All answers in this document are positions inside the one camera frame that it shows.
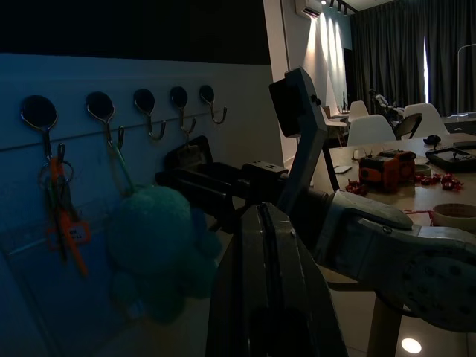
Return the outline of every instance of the black chair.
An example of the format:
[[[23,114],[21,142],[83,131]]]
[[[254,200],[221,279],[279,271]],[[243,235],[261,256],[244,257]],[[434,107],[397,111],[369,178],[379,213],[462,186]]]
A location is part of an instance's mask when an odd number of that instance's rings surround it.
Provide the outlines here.
[[[402,136],[410,134],[410,139],[415,135],[419,125],[422,123],[423,115],[416,113],[402,120],[400,124],[393,128],[393,133],[397,140],[402,140]]]

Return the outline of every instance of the curtain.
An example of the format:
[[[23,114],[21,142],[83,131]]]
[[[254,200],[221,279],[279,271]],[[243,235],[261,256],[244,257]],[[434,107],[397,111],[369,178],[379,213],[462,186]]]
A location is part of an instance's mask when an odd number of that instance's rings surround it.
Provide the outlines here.
[[[374,88],[399,106],[424,101],[424,8],[393,1],[351,17],[358,100],[371,107]]]
[[[476,43],[476,0],[424,0],[430,102],[441,115],[458,111],[457,52]],[[476,111],[476,48],[461,52],[460,112]]]

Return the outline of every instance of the air conditioner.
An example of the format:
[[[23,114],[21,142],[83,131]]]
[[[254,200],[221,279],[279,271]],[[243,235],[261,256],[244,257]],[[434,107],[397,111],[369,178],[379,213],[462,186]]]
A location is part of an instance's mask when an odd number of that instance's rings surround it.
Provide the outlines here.
[[[317,18],[322,13],[321,0],[295,0],[296,13],[306,18]]]

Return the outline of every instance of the tape roll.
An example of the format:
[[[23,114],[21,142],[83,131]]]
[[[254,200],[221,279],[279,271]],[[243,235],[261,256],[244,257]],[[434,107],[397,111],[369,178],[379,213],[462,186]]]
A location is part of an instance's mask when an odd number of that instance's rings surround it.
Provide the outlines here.
[[[415,175],[431,176],[431,168],[428,165],[415,165]]]
[[[449,203],[435,206],[433,211],[434,225],[459,228],[471,233],[476,231],[476,206]]]

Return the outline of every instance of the orange device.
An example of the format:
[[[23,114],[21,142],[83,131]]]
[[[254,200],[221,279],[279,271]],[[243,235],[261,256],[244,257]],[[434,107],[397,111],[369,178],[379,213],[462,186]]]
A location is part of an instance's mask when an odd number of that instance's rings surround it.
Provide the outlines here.
[[[415,158],[417,155],[411,151],[390,150],[380,152],[379,156],[396,158],[399,161],[400,182],[413,181],[415,176]]]
[[[358,178],[362,184],[395,191],[399,184],[399,161],[383,156],[363,158],[359,162]]]

